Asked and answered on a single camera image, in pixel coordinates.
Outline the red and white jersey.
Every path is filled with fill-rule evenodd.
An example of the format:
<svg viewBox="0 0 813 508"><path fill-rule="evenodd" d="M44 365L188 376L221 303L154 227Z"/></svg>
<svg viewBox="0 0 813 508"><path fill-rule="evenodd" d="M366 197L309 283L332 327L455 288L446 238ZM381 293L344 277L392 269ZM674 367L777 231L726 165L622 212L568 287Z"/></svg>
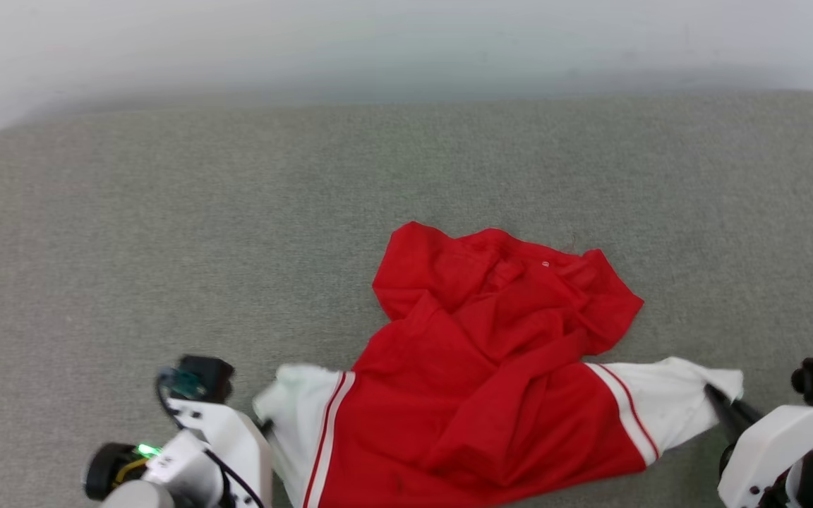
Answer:
<svg viewBox="0 0 813 508"><path fill-rule="evenodd" d="M741 370L678 357L588 363L643 306L601 250L409 222L372 289L388 322L351 369L285 364L253 401L296 508L485 508L632 475L717 424L706 386L743 393Z"/></svg>

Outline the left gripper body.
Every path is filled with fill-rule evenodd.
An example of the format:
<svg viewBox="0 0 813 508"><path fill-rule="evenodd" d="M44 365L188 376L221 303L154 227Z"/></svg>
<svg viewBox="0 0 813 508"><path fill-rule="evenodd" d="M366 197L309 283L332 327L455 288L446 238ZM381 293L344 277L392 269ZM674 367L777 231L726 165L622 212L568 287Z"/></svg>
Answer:
<svg viewBox="0 0 813 508"><path fill-rule="evenodd" d="M228 508L228 483L205 442L181 431L162 447L103 444L88 463L86 496L100 508Z"/></svg>

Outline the grey-green fabric sofa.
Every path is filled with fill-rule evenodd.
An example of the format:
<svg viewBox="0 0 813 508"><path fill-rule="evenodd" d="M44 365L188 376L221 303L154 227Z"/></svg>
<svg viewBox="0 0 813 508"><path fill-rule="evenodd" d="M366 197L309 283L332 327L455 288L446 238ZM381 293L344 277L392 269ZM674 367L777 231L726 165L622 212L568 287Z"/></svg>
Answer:
<svg viewBox="0 0 813 508"><path fill-rule="evenodd" d="M185 353L351 366L410 221L599 248L644 306L604 361L739 368L762 411L813 356L813 92L149 111L0 131L0 508L97 508L104 442L175 435Z"/></svg>

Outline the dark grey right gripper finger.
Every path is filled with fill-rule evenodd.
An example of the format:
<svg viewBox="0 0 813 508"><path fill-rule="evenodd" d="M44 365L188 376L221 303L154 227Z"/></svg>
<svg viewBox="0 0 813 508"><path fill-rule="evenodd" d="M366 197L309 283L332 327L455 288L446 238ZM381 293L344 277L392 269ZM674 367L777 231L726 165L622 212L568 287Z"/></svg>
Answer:
<svg viewBox="0 0 813 508"><path fill-rule="evenodd" d="M741 418L744 422L754 424L764 417L761 411L752 407L741 398L730 398L713 384L704 386L704 394L709 399L716 412L717 417L722 421L724 418Z"/></svg>
<svg viewBox="0 0 813 508"><path fill-rule="evenodd" d="M738 411L733 407L733 400L723 392L707 392L706 399L709 401L727 441L733 446L745 429Z"/></svg>

